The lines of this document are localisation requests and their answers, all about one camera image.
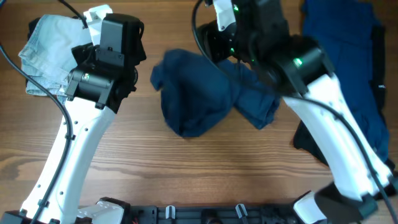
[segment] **wood surface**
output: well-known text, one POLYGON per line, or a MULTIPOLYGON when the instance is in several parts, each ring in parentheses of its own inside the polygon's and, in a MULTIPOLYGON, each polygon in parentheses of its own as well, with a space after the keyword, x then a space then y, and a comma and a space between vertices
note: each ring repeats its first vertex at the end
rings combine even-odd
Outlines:
MULTIPOLYGON (((82 12, 103 1, 71 0, 82 12)), ((164 123, 160 94, 149 82, 167 49, 198 52, 190 27, 191 0, 117 0, 114 12, 145 23, 147 60, 137 67, 138 90, 130 94, 103 136, 91 163, 81 205, 107 196, 132 205, 234 205, 289 202, 332 180, 328 168, 292 147, 298 117, 283 103, 275 121, 256 130, 236 110, 200 138, 182 139, 164 123)), ((299 33, 300 3, 282 1, 291 33, 299 33)), ((28 23, 43 14, 73 14, 53 0, 8 0, 0 9, 0 41, 20 65, 28 23)), ((398 162, 398 3, 375 1, 387 27, 384 110, 390 130, 390 157, 398 162)), ((213 9, 200 9, 198 24, 212 21, 213 9)), ((19 209, 38 179, 57 135, 58 108, 25 93, 25 80, 0 57, 0 213, 19 209)), ((398 198, 392 201, 398 207, 398 198)), ((368 223, 391 223, 383 203, 368 223)))

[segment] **blue fabric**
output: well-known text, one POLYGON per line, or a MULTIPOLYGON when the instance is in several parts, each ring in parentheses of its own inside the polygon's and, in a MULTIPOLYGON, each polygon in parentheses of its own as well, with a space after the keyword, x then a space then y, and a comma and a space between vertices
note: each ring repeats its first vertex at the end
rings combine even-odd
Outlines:
MULTIPOLYGON (((240 73, 229 60, 219 66, 235 78, 256 81, 256 75, 244 65, 240 73)), ((221 121, 234 106, 257 129, 274 119, 279 99, 248 90, 231 81, 207 59, 186 50, 170 50, 155 66, 150 78, 156 90, 162 90, 162 111, 166 123, 182 137, 197 137, 221 121)), ((256 82, 256 86, 265 88, 256 82)))
POLYGON ((356 122, 386 161, 389 132, 369 85, 373 79, 371 32, 380 25, 372 5, 354 0, 306 0, 303 12, 303 34, 317 39, 328 53, 356 122))

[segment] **white plastic part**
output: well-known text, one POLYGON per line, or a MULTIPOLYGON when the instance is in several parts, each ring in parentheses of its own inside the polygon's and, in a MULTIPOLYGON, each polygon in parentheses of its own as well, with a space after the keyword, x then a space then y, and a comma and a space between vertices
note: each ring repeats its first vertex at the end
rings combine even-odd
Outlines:
POLYGON ((91 8, 83 13, 86 17, 86 22, 90 30, 91 41, 94 46, 100 44, 102 20, 105 18, 107 13, 113 13, 112 9, 107 4, 91 8))
POLYGON ((122 222, 124 209, 111 202, 97 202, 96 205, 78 210, 79 218, 91 218, 92 224, 118 224, 122 222))
POLYGON ((294 203, 293 209, 301 220, 306 224, 316 223, 320 220, 325 220, 326 216, 318 208, 317 203, 314 199, 315 193, 309 192, 296 203, 294 203))
MULTIPOLYGON (((377 157, 358 127, 345 102, 336 75, 324 75, 309 84, 308 93, 304 98, 329 105, 345 117, 364 145, 373 167, 378 172, 381 184, 387 186, 391 171, 377 157)), ((318 144, 341 195, 362 201, 362 196, 379 192, 358 145, 342 122, 317 105, 293 98, 284 100, 298 114, 318 144)))
MULTIPOLYGON (((60 220, 61 223, 75 222, 81 188, 91 160, 102 135, 115 117, 115 113, 108 107, 99 110, 95 108, 95 102, 77 97, 73 101, 67 101, 65 107, 72 119, 76 138, 72 141, 64 167, 49 197, 49 206, 43 209, 39 218, 43 223, 48 223, 52 218, 60 220)), ((43 198, 60 162, 67 133, 64 122, 65 118, 62 119, 57 138, 39 180, 22 204, 22 209, 27 210, 28 218, 35 215, 39 207, 37 204, 43 198)))
POLYGON ((213 4, 216 9, 219 31, 224 31, 229 25, 236 22, 231 0, 214 0, 213 4))

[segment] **robotic arm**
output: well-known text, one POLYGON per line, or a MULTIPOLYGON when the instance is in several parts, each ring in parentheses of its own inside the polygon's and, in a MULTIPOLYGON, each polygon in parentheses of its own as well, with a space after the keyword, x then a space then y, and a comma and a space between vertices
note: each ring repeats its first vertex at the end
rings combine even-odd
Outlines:
MULTIPOLYGON (((356 124, 326 53, 311 38, 289 35, 279 0, 207 0, 207 5, 215 5, 217 21, 196 29, 196 10, 201 2, 194 9, 193 31, 204 56, 214 66, 229 56, 250 63, 259 80, 281 93, 299 115, 328 161, 334 182, 317 193, 303 195, 292 205, 300 223, 326 219, 333 223, 357 222, 377 210, 380 189, 396 194, 398 182, 356 124)), ((78 66, 71 71, 65 103, 73 122, 72 145, 50 197, 41 201, 63 153, 65 118, 34 189, 22 208, 6 212, 0 223, 30 223, 40 204, 45 207, 36 223, 133 222, 134 209, 112 198, 102 198, 96 205, 78 210, 96 147, 122 99, 135 91, 135 66, 146 59, 141 43, 143 23, 135 17, 106 13, 100 16, 102 21, 96 17, 101 13, 85 13, 91 18, 88 27, 95 44, 72 49, 78 66)), ((243 85, 250 88, 250 83, 243 85)), ((141 223, 183 219, 183 215, 178 216, 183 209, 177 210, 177 216, 174 207, 141 211, 146 209, 148 216, 141 223)), ((245 219, 248 213, 244 206, 238 205, 236 213, 243 224, 251 223, 245 219)), ((194 219, 190 220, 186 223, 193 223, 194 219)))

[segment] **folded cloth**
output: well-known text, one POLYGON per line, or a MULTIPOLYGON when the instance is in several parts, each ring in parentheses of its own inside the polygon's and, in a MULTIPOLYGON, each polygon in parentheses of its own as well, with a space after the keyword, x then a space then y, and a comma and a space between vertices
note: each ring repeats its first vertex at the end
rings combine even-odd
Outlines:
MULTIPOLYGON (((354 0, 306 0, 303 11, 303 34, 317 39, 328 53, 356 122, 376 154, 386 161, 389 132, 369 84, 373 79, 380 84, 379 78, 374 77, 372 42, 372 31, 380 23, 372 5, 354 0)), ((308 129, 300 124, 294 146, 314 155, 322 154, 312 138, 304 137, 308 136, 306 133, 308 129)))
MULTIPOLYGON (((245 82, 254 72, 229 60, 218 64, 225 72, 245 82)), ((214 68, 207 59, 186 50, 170 50, 155 66, 150 78, 156 90, 162 90, 162 111, 166 123, 181 137, 197 137, 221 121, 235 106, 257 129, 274 119, 279 98, 243 88, 214 68)))
MULTIPOLYGON (((22 70, 57 95, 58 99, 65 101, 68 74, 77 66, 71 49, 91 42, 89 30, 83 30, 78 19, 44 15, 28 37, 28 43, 19 52, 22 70)), ((27 82, 26 93, 45 95, 31 82, 27 82)))

